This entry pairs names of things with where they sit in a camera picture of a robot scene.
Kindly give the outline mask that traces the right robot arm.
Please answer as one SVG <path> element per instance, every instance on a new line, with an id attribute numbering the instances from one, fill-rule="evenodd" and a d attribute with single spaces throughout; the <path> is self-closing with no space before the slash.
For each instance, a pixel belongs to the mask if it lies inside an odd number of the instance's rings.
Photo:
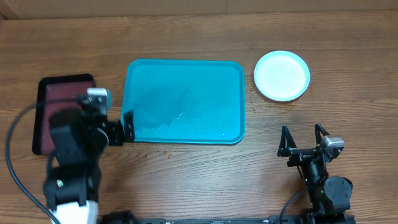
<path id="1" fill-rule="evenodd" d="M 326 169 L 326 164 L 341 154 L 345 142 L 329 134 L 319 123 L 314 130 L 316 146 L 298 149 L 288 127 L 282 127 L 277 155 L 287 157 L 287 166 L 298 169 L 305 188 L 285 203 L 277 220 L 279 223 L 355 223 L 354 216 L 346 214 L 351 208 L 352 182 L 345 177 L 330 176 Z M 311 207 L 301 210 L 299 215 L 286 217 L 287 207 L 305 193 Z"/>

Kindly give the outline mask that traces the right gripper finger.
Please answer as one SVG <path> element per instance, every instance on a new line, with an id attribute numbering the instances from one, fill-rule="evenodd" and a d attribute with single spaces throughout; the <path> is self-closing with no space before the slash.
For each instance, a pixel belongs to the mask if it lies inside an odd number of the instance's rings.
<path id="1" fill-rule="evenodd" d="M 281 131 L 281 140 L 277 151 L 278 157 L 289 157 L 297 150 L 295 141 L 286 125 L 283 125 Z"/>
<path id="2" fill-rule="evenodd" d="M 317 144 L 320 144 L 322 138 L 328 135 L 329 133 L 323 128 L 323 126 L 320 123 L 315 124 L 315 139 Z"/>

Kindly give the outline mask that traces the light blue plastic plate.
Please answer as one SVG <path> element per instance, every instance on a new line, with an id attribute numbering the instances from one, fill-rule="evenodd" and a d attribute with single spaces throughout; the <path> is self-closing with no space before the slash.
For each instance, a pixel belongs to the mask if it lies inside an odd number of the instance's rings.
<path id="1" fill-rule="evenodd" d="M 288 102 L 305 93 L 310 84 L 310 69 L 297 54 L 276 50 L 259 59 L 253 78 L 257 89 L 266 98 Z"/>

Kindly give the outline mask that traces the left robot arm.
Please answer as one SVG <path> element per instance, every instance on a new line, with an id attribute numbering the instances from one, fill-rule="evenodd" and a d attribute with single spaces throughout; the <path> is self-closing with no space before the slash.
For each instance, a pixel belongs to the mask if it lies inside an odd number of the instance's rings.
<path id="1" fill-rule="evenodd" d="M 101 181 L 99 159 L 107 146 L 135 138 L 132 113 L 109 121 L 109 96 L 80 95 L 80 108 L 64 108 L 49 118 L 55 146 L 47 163 L 44 195 L 58 223 L 96 223 Z"/>

